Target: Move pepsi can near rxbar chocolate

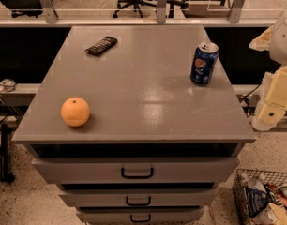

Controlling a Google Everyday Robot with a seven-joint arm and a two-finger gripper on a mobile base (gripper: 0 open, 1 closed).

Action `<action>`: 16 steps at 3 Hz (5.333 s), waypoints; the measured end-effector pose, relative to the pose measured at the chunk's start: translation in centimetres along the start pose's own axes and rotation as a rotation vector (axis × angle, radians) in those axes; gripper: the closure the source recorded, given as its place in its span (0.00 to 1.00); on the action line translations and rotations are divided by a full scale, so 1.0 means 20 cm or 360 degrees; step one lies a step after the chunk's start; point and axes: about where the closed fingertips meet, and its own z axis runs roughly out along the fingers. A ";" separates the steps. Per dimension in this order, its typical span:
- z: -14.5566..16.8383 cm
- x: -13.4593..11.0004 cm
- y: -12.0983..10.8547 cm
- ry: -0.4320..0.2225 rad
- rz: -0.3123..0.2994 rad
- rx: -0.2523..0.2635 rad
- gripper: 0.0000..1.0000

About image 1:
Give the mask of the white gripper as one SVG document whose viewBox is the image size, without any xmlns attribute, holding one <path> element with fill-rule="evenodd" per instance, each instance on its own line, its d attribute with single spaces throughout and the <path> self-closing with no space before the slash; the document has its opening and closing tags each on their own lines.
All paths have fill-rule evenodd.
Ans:
<svg viewBox="0 0 287 225">
<path fill-rule="evenodd" d="M 255 38 L 249 48 L 255 51 L 268 51 L 273 27 L 268 27 Z M 259 131 L 274 128 L 287 112 L 287 65 L 282 65 L 275 73 L 264 75 L 264 103 L 255 109 L 252 126 Z"/>
</svg>

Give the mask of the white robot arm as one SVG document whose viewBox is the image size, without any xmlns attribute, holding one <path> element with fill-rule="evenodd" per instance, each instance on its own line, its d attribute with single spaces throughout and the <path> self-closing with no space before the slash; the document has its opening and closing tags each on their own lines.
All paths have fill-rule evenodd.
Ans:
<svg viewBox="0 0 287 225">
<path fill-rule="evenodd" d="M 255 51 L 269 51 L 270 58 L 280 64 L 274 73 L 262 79 L 260 101 L 256 105 L 252 126 L 259 131 L 274 128 L 287 112 L 287 8 L 275 24 L 267 28 L 249 45 Z"/>
</svg>

